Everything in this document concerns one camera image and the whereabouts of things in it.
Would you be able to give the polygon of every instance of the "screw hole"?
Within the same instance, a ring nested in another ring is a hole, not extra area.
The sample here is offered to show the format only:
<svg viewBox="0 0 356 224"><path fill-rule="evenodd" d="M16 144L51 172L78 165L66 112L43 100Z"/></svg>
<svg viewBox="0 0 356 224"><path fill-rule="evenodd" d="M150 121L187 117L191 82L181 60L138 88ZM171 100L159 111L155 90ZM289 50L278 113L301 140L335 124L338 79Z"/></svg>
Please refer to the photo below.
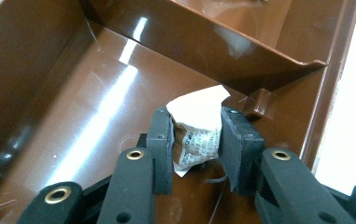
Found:
<svg viewBox="0 0 356 224"><path fill-rule="evenodd" d="M127 223L131 220L131 214L128 212L120 212L117 217L116 221L119 223Z"/></svg>
<svg viewBox="0 0 356 224"><path fill-rule="evenodd" d="M69 187L60 187L48 193L44 201L49 204L61 203L69 197L70 193L71 189Z"/></svg>
<svg viewBox="0 0 356 224"><path fill-rule="evenodd" d="M51 194L50 197L53 200L62 199L66 193L64 191L56 191L55 193Z"/></svg>
<svg viewBox="0 0 356 224"><path fill-rule="evenodd" d="M326 223L336 223L337 222L337 220L335 220L335 218L332 215L325 213L325 212L320 212L318 214L318 216L320 217L320 219L322 219Z"/></svg>
<svg viewBox="0 0 356 224"><path fill-rule="evenodd" d="M145 153L142 150L134 150L134 151L130 151L127 154L127 158L130 160L139 160L140 158L143 157Z"/></svg>
<svg viewBox="0 0 356 224"><path fill-rule="evenodd" d="M273 156L281 161L288 161L291 159L291 156L284 152L284 151L279 151L279 150L274 150L272 152Z"/></svg>

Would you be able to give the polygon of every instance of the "brown plastic bin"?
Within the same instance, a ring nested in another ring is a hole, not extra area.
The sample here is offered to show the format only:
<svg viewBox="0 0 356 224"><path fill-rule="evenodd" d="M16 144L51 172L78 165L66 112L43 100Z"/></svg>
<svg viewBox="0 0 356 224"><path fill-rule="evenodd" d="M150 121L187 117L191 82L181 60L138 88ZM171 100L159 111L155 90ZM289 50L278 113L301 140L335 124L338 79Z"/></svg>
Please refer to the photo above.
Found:
<svg viewBox="0 0 356 224"><path fill-rule="evenodd" d="M267 147L312 168L356 20L350 0L0 1L0 223L49 184L113 173L152 112L223 84ZM174 176L157 223L260 223L216 161Z"/></svg>

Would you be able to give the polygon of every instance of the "white background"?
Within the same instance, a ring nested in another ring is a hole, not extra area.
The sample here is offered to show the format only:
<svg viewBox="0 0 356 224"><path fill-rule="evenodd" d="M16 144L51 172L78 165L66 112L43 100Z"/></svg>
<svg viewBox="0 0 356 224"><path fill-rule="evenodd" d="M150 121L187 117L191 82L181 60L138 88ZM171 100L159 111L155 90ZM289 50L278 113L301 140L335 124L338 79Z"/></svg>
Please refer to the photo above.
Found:
<svg viewBox="0 0 356 224"><path fill-rule="evenodd" d="M348 195L356 185L356 25L320 147L316 177L322 184Z"/></svg>

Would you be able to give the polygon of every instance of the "brown plastic tray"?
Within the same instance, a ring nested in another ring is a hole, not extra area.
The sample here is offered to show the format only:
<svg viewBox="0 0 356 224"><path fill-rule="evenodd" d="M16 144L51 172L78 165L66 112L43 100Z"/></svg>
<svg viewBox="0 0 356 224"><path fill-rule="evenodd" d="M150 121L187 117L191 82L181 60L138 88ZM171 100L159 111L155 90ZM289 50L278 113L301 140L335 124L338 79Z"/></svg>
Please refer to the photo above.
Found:
<svg viewBox="0 0 356 224"><path fill-rule="evenodd" d="M174 98L223 84L267 147L308 167L344 66L356 1L0 1L0 223L48 184L83 188ZM157 223L257 223L216 162L174 176Z"/></svg>

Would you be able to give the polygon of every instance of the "paper label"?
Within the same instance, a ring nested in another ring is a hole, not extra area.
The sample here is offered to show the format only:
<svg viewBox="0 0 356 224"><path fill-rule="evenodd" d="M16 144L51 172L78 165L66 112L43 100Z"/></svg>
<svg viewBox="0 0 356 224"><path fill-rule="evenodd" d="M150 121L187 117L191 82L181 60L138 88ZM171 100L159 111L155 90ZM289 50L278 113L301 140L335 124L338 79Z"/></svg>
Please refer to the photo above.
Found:
<svg viewBox="0 0 356 224"><path fill-rule="evenodd" d="M181 96L166 106L174 119L173 159L179 176L194 165L218 158L221 102L228 96L223 86L216 86Z"/></svg>

